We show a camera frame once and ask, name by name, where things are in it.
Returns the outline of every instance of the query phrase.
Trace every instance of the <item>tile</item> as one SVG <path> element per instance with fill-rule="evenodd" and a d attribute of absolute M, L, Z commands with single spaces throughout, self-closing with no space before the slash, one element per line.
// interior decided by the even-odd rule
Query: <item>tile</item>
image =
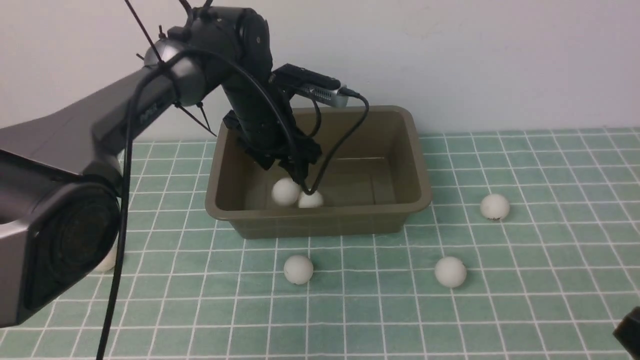
<path fill-rule="evenodd" d="M 379 354 L 383 351 L 379 325 L 347 325 L 346 330 L 347 353 Z"/>
<path fill-rule="evenodd" d="M 454 170 L 459 186 L 486 185 L 482 170 Z"/>
<path fill-rule="evenodd" d="M 446 142 L 448 152 L 476 152 L 472 137 L 446 138 Z"/>
<path fill-rule="evenodd" d="M 547 183 L 542 170 L 538 168 L 515 168 L 513 169 L 513 172 L 516 175 L 516 179 L 518 179 L 518 184 L 520 185 Z"/>
<path fill-rule="evenodd" d="M 530 321 L 531 310 L 527 298 L 521 295 L 498 296 L 493 298 L 495 312 L 500 321 Z"/>
<path fill-rule="evenodd" d="M 434 206 L 438 224 L 466 224 L 467 217 L 462 206 Z"/>
<path fill-rule="evenodd" d="M 238 336 L 237 330 L 239 328 L 234 329 L 234 339 Z M 225 355 L 227 353 L 228 339 L 228 327 L 196 328 L 190 354 L 195 356 Z"/>
<path fill-rule="evenodd" d="M 580 249 L 589 266 L 620 266 L 610 245 L 584 245 Z"/>
<path fill-rule="evenodd" d="M 600 291 L 631 291 L 633 285 L 629 282 L 627 275 L 621 268 L 591 270 L 595 281 L 598 283 Z"/>
<path fill-rule="evenodd" d="M 457 188 L 434 188 L 433 204 L 434 205 L 449 205 L 449 204 L 461 204 L 460 194 Z"/>
<path fill-rule="evenodd" d="M 480 163 L 484 168 L 509 167 L 509 161 L 507 160 L 505 154 L 478 154 L 478 158 L 480 158 Z"/>
<path fill-rule="evenodd" d="M 598 224 L 571 224 L 571 230 L 579 243 L 607 243 L 607 236 Z"/>
<path fill-rule="evenodd" d="M 304 354 L 305 326 L 278 326 L 271 328 L 269 354 Z"/>
<path fill-rule="evenodd" d="M 178 251 L 173 264 L 174 274 L 204 273 L 209 255 L 206 252 Z"/>
<path fill-rule="evenodd" d="M 341 294 L 342 274 L 340 272 L 318 272 L 309 282 L 311 294 Z"/>
<path fill-rule="evenodd" d="M 538 327 L 547 351 L 580 351 L 583 349 L 578 332 L 572 323 L 541 323 Z"/>
<path fill-rule="evenodd" d="M 610 183 L 627 183 L 636 181 L 634 174 L 627 167 L 602 167 L 602 173 Z"/>
<path fill-rule="evenodd" d="M 635 308 L 640 298 L 636 294 L 604 294 L 605 303 L 614 319 L 624 318 L 631 309 Z"/>
<path fill-rule="evenodd" d="M 342 323 L 342 297 L 341 296 L 318 296 L 318 297 L 310 297 L 309 298 L 309 322 L 323 322 L 323 323 Z M 289 321 L 289 323 L 294 323 L 300 320 L 299 316 L 296 316 L 293 319 L 293 316 L 290 314 L 302 314 L 303 311 L 292 311 L 291 309 L 300 309 L 300 302 L 295 304 L 287 305 L 287 302 L 283 303 L 280 307 L 282 309 L 282 313 L 287 313 L 287 320 L 295 320 Z"/>
<path fill-rule="evenodd" d="M 238 274 L 209 274 L 204 282 L 202 296 L 221 297 L 236 294 Z"/>
<path fill-rule="evenodd" d="M 507 244 L 507 238 L 499 224 L 472 225 L 471 231 L 478 245 Z"/>
<path fill-rule="evenodd" d="M 495 324 L 463 324 L 467 352 L 499 352 L 502 350 L 498 327 Z"/>
<path fill-rule="evenodd" d="M 587 147 L 579 136 L 556 136 L 561 150 L 583 150 Z"/>
<path fill-rule="evenodd" d="M 471 237 L 469 226 L 441 225 L 438 230 L 440 230 L 442 245 L 473 245 L 473 238 Z"/>
<path fill-rule="evenodd" d="M 278 274 L 277 277 L 284 277 L 284 274 Z M 240 296 L 270 295 L 272 282 L 273 282 L 273 274 L 241 274 L 238 295 Z"/>
<path fill-rule="evenodd" d="M 513 256 L 520 268 L 547 268 L 549 261 L 542 246 L 516 246 Z"/>
<path fill-rule="evenodd" d="M 313 249 L 311 261 L 314 270 L 342 270 L 342 252 L 340 249 Z"/>
<path fill-rule="evenodd" d="M 613 326 L 610 323 L 579 323 L 578 329 L 588 350 L 620 350 L 620 343 L 610 334 Z"/>
<path fill-rule="evenodd" d="M 131 297 L 133 299 L 158 299 L 164 297 L 168 276 L 136 276 Z"/>
<path fill-rule="evenodd" d="M 456 186 L 453 170 L 429 171 L 429 182 L 432 186 Z"/>
<path fill-rule="evenodd" d="M 560 245 L 548 249 L 551 264 L 555 267 L 585 265 L 577 245 Z"/>
<path fill-rule="evenodd" d="M 565 293 L 596 291 L 586 269 L 558 269 L 556 274 Z"/>
<path fill-rule="evenodd" d="M 430 353 L 463 352 L 458 325 L 423 325 L 424 342 Z"/>
<path fill-rule="evenodd" d="M 191 329 L 158 329 L 153 356 L 186 356 L 191 341 Z"/>
<path fill-rule="evenodd" d="M 489 185 L 516 185 L 511 169 L 488 169 L 484 175 Z"/>
<path fill-rule="evenodd" d="M 418 311 L 415 297 L 382 297 L 382 317 L 384 322 L 416 322 Z"/>
<path fill-rule="evenodd" d="M 409 269 L 409 254 L 404 247 L 377 248 L 378 269 Z"/>
<path fill-rule="evenodd" d="M 184 231 L 180 250 L 209 250 L 213 242 L 213 230 Z"/>
<path fill-rule="evenodd" d="M 640 234 L 632 224 L 602 224 L 602 227 L 613 243 L 634 243 L 640 240 Z"/>
<path fill-rule="evenodd" d="M 51 330 L 46 329 L 42 333 L 34 356 L 37 357 L 70 357 L 78 330 Z"/>
<path fill-rule="evenodd" d="M 230 325 L 234 303 L 234 299 L 202 299 L 196 324 Z"/>
<path fill-rule="evenodd" d="M 571 320 L 569 310 L 560 295 L 532 295 L 529 297 L 533 313 L 539 321 Z"/>
<path fill-rule="evenodd" d="M 420 325 L 384 325 L 387 352 L 423 352 Z"/>
<path fill-rule="evenodd" d="M 532 323 L 500 324 L 507 351 L 542 351 L 536 326 Z"/>
<path fill-rule="evenodd" d="M 480 167 L 480 161 L 476 154 L 450 154 L 450 157 L 454 169 Z"/>
<path fill-rule="evenodd" d="M 504 231 L 512 244 L 540 244 L 540 236 L 535 225 L 505 224 Z"/>
<path fill-rule="evenodd" d="M 230 253 L 232 255 L 230 258 L 226 258 L 226 254 Z M 220 251 L 220 252 L 212 252 L 212 260 L 214 259 L 214 254 L 216 254 L 215 259 L 218 261 L 229 261 L 230 259 L 234 259 L 232 264 L 235 268 L 236 262 L 240 264 L 240 257 L 238 255 L 242 255 L 242 252 L 238 251 Z M 242 262 L 242 271 L 243 272 L 270 272 L 274 270 L 275 267 L 275 251 L 273 250 L 252 250 L 252 251 L 244 251 L 244 259 Z"/>
<path fill-rule="evenodd" d="M 608 320 L 609 314 L 599 295 L 567 295 L 573 318 L 580 320 Z"/>
<path fill-rule="evenodd" d="M 111 356 L 147 356 L 153 335 L 153 329 L 121 329 Z"/>
<path fill-rule="evenodd" d="M 380 303 L 378 297 L 344 297 L 344 315 L 347 323 L 379 322 Z"/>
<path fill-rule="evenodd" d="M 485 270 L 484 276 L 491 293 L 522 292 L 522 285 L 515 270 Z"/>
<path fill-rule="evenodd" d="M 602 175 L 601 171 L 596 167 L 573 168 L 573 174 L 580 184 L 606 182 L 604 175 Z"/>
<path fill-rule="evenodd" d="M 521 270 L 520 275 L 529 293 L 556 293 L 560 290 L 551 270 Z"/>
<path fill-rule="evenodd" d="M 342 325 L 311 325 L 308 330 L 310 354 L 343 354 L 344 329 Z"/>
<path fill-rule="evenodd" d="M 156 326 L 161 306 L 161 300 L 130 301 L 122 326 Z"/>
<path fill-rule="evenodd" d="M 551 189 L 558 202 L 585 201 L 582 190 L 577 185 L 552 185 Z"/>
<path fill-rule="evenodd" d="M 413 279 L 410 271 L 379 271 L 380 293 L 390 295 L 413 294 Z"/>
<path fill-rule="evenodd" d="M 538 160 L 532 152 L 509 152 L 507 157 L 514 168 L 539 166 Z"/>
<path fill-rule="evenodd" d="M 513 268 L 513 258 L 508 246 L 479 247 L 477 251 L 483 268 Z"/>
<path fill-rule="evenodd" d="M 618 203 L 596 203 L 591 205 L 593 211 L 601 222 L 627 221 L 625 210 Z"/>
<path fill-rule="evenodd" d="M 566 158 L 569 166 L 572 167 L 583 167 L 583 166 L 595 166 L 596 162 L 588 151 L 570 151 L 565 152 L 564 156 Z"/>
<path fill-rule="evenodd" d="M 165 300 L 160 325 L 191 325 L 198 308 L 197 300 Z"/>
<path fill-rule="evenodd" d="M 456 322 L 453 299 L 450 297 L 418 297 L 420 318 L 423 322 Z"/>
<path fill-rule="evenodd" d="M 615 249 L 620 256 L 622 265 L 640 266 L 640 243 L 633 245 L 616 245 Z"/>
<path fill-rule="evenodd" d="M 567 222 L 594 222 L 593 212 L 587 204 L 560 204 Z"/>
<path fill-rule="evenodd" d="M 241 249 L 243 245 L 244 239 L 234 230 L 216 230 L 213 239 L 213 250 Z"/>
<path fill-rule="evenodd" d="M 486 296 L 456 297 L 456 309 L 461 322 L 495 321 L 491 302 Z"/>
<path fill-rule="evenodd" d="M 263 355 L 267 352 L 267 327 L 236 327 L 231 336 L 230 355 Z"/>

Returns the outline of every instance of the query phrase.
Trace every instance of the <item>white grout line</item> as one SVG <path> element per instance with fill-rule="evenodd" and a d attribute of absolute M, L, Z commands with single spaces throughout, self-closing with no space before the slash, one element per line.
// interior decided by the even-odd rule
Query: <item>white grout line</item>
<path fill-rule="evenodd" d="M 418 315 L 418 322 L 422 323 L 422 314 L 420 313 L 420 301 L 418 299 L 418 287 L 416 287 L 415 284 L 415 273 L 414 273 L 414 269 L 413 269 L 413 260 L 411 259 L 411 251 L 409 248 L 409 237 L 406 235 L 406 227 L 403 226 L 403 234 L 404 234 L 404 243 L 406 245 L 406 255 L 409 259 L 409 270 L 411 272 L 411 282 L 413 284 L 413 295 L 415 297 L 415 310 L 417 312 Z M 373 236 L 373 245 L 376 246 L 376 235 Z M 422 328 L 422 326 L 419 327 L 420 328 L 420 340 L 422 342 L 422 351 L 424 352 L 424 360 L 428 360 L 428 356 L 427 356 L 427 343 L 426 340 L 424 339 L 424 329 Z"/>
<path fill-rule="evenodd" d="M 376 243 L 375 235 L 371 235 L 371 238 L 373 239 L 373 242 L 374 242 L 373 244 L 375 245 Z M 378 268 L 378 252 L 375 246 L 373 247 L 373 261 L 376 266 L 375 268 L 376 283 L 378 285 L 378 307 L 380 307 L 380 330 L 382 331 L 382 351 L 385 355 L 385 360 L 387 360 L 389 356 L 387 355 L 387 339 L 385 337 L 385 319 L 382 312 L 382 296 L 381 296 L 382 289 L 380 288 L 380 270 Z"/>
<path fill-rule="evenodd" d="M 476 141 L 474 140 L 473 136 L 471 137 L 471 142 L 474 144 L 474 148 L 477 150 Z M 477 156 L 477 159 L 478 159 L 478 163 L 480 163 L 480 167 L 482 168 L 482 161 L 480 160 L 480 157 Z M 484 177 L 484 181 L 487 184 L 487 188 L 489 190 L 489 193 L 492 193 L 491 187 L 489 186 L 489 180 L 488 180 L 488 178 L 486 176 L 486 173 L 484 172 L 484 169 L 482 169 L 482 174 L 483 174 L 483 177 Z M 515 181 L 517 183 L 518 180 L 516 178 L 516 175 L 513 174 L 513 177 L 514 177 L 514 179 L 515 179 Z M 513 261 L 513 265 L 515 266 L 516 274 L 518 274 L 518 279 L 520 280 L 520 285 L 521 285 L 521 287 L 522 287 L 522 289 L 524 291 L 526 289 L 526 286 L 525 286 L 525 283 L 524 283 L 524 279 L 522 278 L 522 274 L 520 273 L 520 269 L 518 268 L 518 262 L 516 261 L 515 254 L 513 253 L 513 248 L 511 247 L 511 240 L 509 239 L 509 234 L 507 233 L 507 230 L 504 227 L 504 222 L 503 221 L 500 221 L 500 227 L 502 228 L 502 233 L 504 234 L 504 238 L 507 240 L 507 247 L 509 249 L 509 253 L 511 254 L 511 260 Z M 472 237 L 473 237 L 473 231 L 471 230 L 471 228 L 469 228 L 469 231 L 471 232 Z M 535 319 L 536 315 L 534 314 L 534 311 L 533 311 L 533 305 L 531 304 L 531 299 L 527 295 L 525 296 L 525 299 L 527 301 L 527 306 L 529 307 L 529 312 L 531 313 L 531 318 Z M 495 315 L 495 319 L 496 319 L 496 321 L 498 321 L 499 319 L 498 319 L 498 316 L 497 316 L 497 312 L 495 311 L 495 307 L 493 305 L 493 300 L 491 299 L 491 297 L 489 297 L 489 300 L 491 301 L 491 305 L 492 305 L 492 308 L 493 308 L 493 313 Z M 540 339 L 540 343 L 542 344 L 542 349 L 546 352 L 547 351 L 547 346 L 546 346 L 545 340 L 544 340 L 544 338 L 542 336 L 542 332 L 540 331 L 540 326 L 538 325 L 537 322 L 534 322 L 534 326 L 536 328 L 536 333 L 538 334 L 538 338 Z M 506 352 L 507 349 L 506 349 L 506 345 L 505 345 L 505 342 L 504 342 L 504 338 L 502 338 L 502 329 L 500 328 L 500 325 L 498 325 L 498 330 L 499 330 L 499 334 L 500 334 L 500 340 L 502 341 L 502 346 L 503 346 L 503 349 L 505 351 L 505 355 L 506 355 L 507 359 L 509 359 L 509 354 Z"/>
<path fill-rule="evenodd" d="M 91 307 L 92 307 L 92 305 L 94 303 L 95 296 L 98 294 L 98 290 L 100 290 L 100 284 L 102 284 L 102 280 L 103 279 L 108 279 L 108 278 L 109 277 L 100 277 L 100 279 L 98 279 L 98 285 L 96 285 L 95 290 L 93 291 L 93 296 L 91 296 L 91 300 L 89 300 L 89 304 L 88 304 L 88 306 L 86 308 L 86 315 L 84 316 L 82 324 L 80 325 L 80 328 L 78 329 L 78 335 L 76 336 L 76 341 L 74 342 L 74 346 L 71 348 L 71 356 L 73 356 L 74 353 L 76 352 L 76 348 L 78 346 L 78 343 L 80 342 L 80 335 L 82 335 L 82 332 L 84 331 L 84 327 L 86 326 L 86 321 L 87 321 L 87 319 L 89 319 L 89 315 L 91 314 Z"/>
<path fill-rule="evenodd" d="M 447 137 L 444 138 L 444 144 L 447 147 L 447 150 L 449 149 L 449 144 L 447 142 Z M 449 155 L 449 161 L 451 163 L 453 163 L 452 159 L 451 159 L 451 155 Z M 454 173 L 453 174 L 453 178 L 456 181 L 456 184 L 458 184 L 458 176 Z M 474 235 L 473 229 L 471 228 L 471 225 L 469 224 L 469 215 L 467 213 L 467 207 L 465 205 L 465 200 L 462 196 L 462 191 L 460 191 L 460 188 L 458 188 L 458 195 L 460 196 L 460 201 L 462 202 L 462 208 L 465 214 L 465 220 L 467 221 L 467 225 L 468 225 L 468 229 L 469 229 L 469 234 L 471 235 L 471 241 L 472 243 L 475 245 L 476 244 L 476 237 Z M 486 275 L 484 273 L 484 269 L 483 269 L 483 265 L 482 265 L 482 257 L 480 256 L 480 252 L 478 251 L 478 248 L 476 246 L 474 246 L 475 250 L 476 250 L 476 256 L 478 258 L 478 265 L 480 266 L 480 274 L 482 275 L 483 281 L 484 281 L 484 285 L 486 286 L 486 293 L 487 296 L 489 298 L 489 303 L 491 304 L 491 310 L 493 311 L 493 316 L 495 318 L 495 321 L 498 321 L 498 313 L 495 310 L 495 304 L 493 303 L 493 298 L 492 298 L 492 294 L 491 294 L 491 288 L 489 287 L 489 282 L 486 280 Z M 496 328 L 498 330 L 498 335 L 500 336 L 500 344 L 502 345 L 502 351 L 504 352 L 505 356 L 507 355 L 507 347 L 504 341 L 504 336 L 502 335 L 502 329 L 500 328 L 500 326 L 496 323 Z"/>
<path fill-rule="evenodd" d="M 438 243 L 440 244 L 440 253 L 442 256 L 445 256 L 444 247 L 442 246 L 442 237 L 440 236 L 440 228 L 438 227 L 438 219 L 436 217 L 435 210 L 433 206 L 431 206 L 431 212 L 433 214 L 433 221 L 436 225 L 436 234 L 438 235 Z M 489 291 L 489 286 L 486 285 L 486 281 L 484 282 L 487 291 Z M 469 355 L 467 354 L 467 343 L 465 342 L 465 334 L 462 331 L 462 323 L 460 322 L 460 314 L 458 313 L 458 305 L 456 303 L 456 297 L 454 296 L 453 289 L 449 290 L 449 294 L 444 295 L 445 297 L 451 297 L 451 303 L 453 304 L 453 312 L 456 315 L 456 324 L 458 325 L 458 332 L 460 333 L 460 342 L 462 343 L 462 355 L 465 356 L 465 359 L 469 359 Z"/>
<path fill-rule="evenodd" d="M 244 250 L 246 249 L 246 239 L 243 240 L 242 244 L 242 253 L 240 254 L 240 269 L 242 270 L 242 266 L 244 263 Z M 240 280 L 242 278 L 242 273 L 238 273 L 237 284 L 236 284 L 236 295 L 234 297 L 234 309 L 231 313 L 231 327 L 229 328 L 229 341 L 227 343 L 227 357 L 229 357 L 231 353 L 231 340 L 233 339 L 234 327 L 238 327 L 235 324 L 236 322 L 236 308 L 238 304 L 238 293 L 240 292 Z"/>
<path fill-rule="evenodd" d="M 180 148 L 180 145 L 178 145 L 178 147 L 176 147 L 175 149 L 175 155 L 178 155 L 178 150 Z M 175 160 L 173 161 L 172 165 L 171 165 L 171 171 L 173 171 L 173 166 L 175 165 Z M 144 173 L 144 170 L 147 166 L 147 162 L 145 161 L 145 164 L 143 166 L 142 172 Z M 136 190 L 138 189 L 138 186 L 140 185 L 140 183 L 142 182 L 142 179 L 140 179 L 138 181 L 138 185 L 136 186 Z M 167 186 L 169 186 L 169 179 L 166 180 L 166 183 L 164 184 L 164 192 L 162 194 L 162 196 L 160 196 L 160 203 L 158 204 L 158 209 L 160 208 L 160 206 L 162 206 L 162 201 L 164 200 L 164 194 L 166 193 L 166 189 Z M 156 226 L 156 220 L 158 219 L 158 214 L 156 213 L 156 215 L 154 216 L 154 220 L 151 223 L 151 229 L 153 229 Z M 146 249 L 148 244 L 149 244 L 149 239 L 151 239 L 151 232 L 149 232 L 149 234 L 147 235 L 147 240 L 145 241 L 145 246 L 143 247 L 143 249 Z M 140 273 L 140 269 L 142 268 L 142 262 L 144 261 L 145 258 L 145 253 L 143 252 L 142 255 L 140 256 L 140 262 L 138 263 L 138 267 L 136 269 L 136 275 L 133 277 L 133 282 L 131 283 L 131 289 L 129 290 L 129 294 L 124 302 L 124 308 L 122 310 L 122 317 L 120 318 L 120 323 L 119 326 L 122 326 L 124 319 L 126 318 L 127 315 L 127 306 L 129 305 L 129 300 L 131 299 L 131 295 L 133 295 L 133 289 L 135 288 L 136 285 L 136 279 L 138 278 L 138 274 Z M 113 355 L 113 351 L 116 349 L 116 341 L 118 340 L 118 336 L 120 335 L 120 330 L 116 331 L 116 334 L 113 336 L 113 342 L 111 345 L 111 349 L 109 350 L 109 355 L 108 357 L 111 357 Z"/>

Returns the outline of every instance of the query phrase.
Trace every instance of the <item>black cable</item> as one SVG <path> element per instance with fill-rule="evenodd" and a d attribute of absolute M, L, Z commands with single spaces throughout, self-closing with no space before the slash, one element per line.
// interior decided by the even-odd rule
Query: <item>black cable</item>
<path fill-rule="evenodd" d="M 204 105 L 202 104 L 202 101 L 197 103 L 196 107 L 198 109 L 200 109 L 200 112 L 202 113 L 202 117 L 204 118 L 204 122 L 207 123 L 207 127 L 209 128 L 209 132 L 211 132 L 211 125 L 209 125 L 209 119 L 207 119 L 207 114 L 204 113 Z"/>
<path fill-rule="evenodd" d="M 213 131 L 211 131 L 210 127 L 204 126 L 204 124 L 200 120 L 198 120 L 198 118 L 193 116 L 193 114 L 190 113 L 189 110 L 185 109 L 182 105 L 176 104 L 175 107 L 182 110 L 185 114 L 187 114 L 188 117 L 191 118 L 191 120 L 197 122 L 198 125 L 202 126 L 202 128 L 205 129 L 209 134 L 212 134 L 213 136 L 218 137 L 218 135 L 216 135 L 215 133 L 213 133 Z"/>

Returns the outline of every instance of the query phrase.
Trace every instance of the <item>ball on floor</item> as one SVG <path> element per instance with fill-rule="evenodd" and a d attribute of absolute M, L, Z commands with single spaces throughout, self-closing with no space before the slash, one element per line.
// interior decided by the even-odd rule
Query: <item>ball on floor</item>
<path fill-rule="evenodd" d="M 273 202 L 280 206 L 291 206 L 296 203 L 300 195 L 300 186 L 290 177 L 278 180 L 271 189 Z"/>
<path fill-rule="evenodd" d="M 284 263 L 284 277 L 292 284 L 306 284 L 313 274 L 314 265 L 306 256 L 293 255 Z"/>
<path fill-rule="evenodd" d="M 499 193 L 484 197 L 480 203 L 480 212 L 489 220 L 502 220 L 509 215 L 509 201 Z"/>
<path fill-rule="evenodd" d="M 462 285 L 467 278 L 467 268 L 458 258 L 446 256 L 436 263 L 436 280 L 442 286 L 457 288 Z"/>

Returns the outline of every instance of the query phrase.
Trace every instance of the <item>black object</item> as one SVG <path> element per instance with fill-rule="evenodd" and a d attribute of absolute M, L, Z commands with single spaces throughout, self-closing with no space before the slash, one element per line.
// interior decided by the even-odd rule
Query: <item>black object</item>
<path fill-rule="evenodd" d="M 613 335 L 635 360 L 640 360 L 640 306 L 618 324 Z"/>

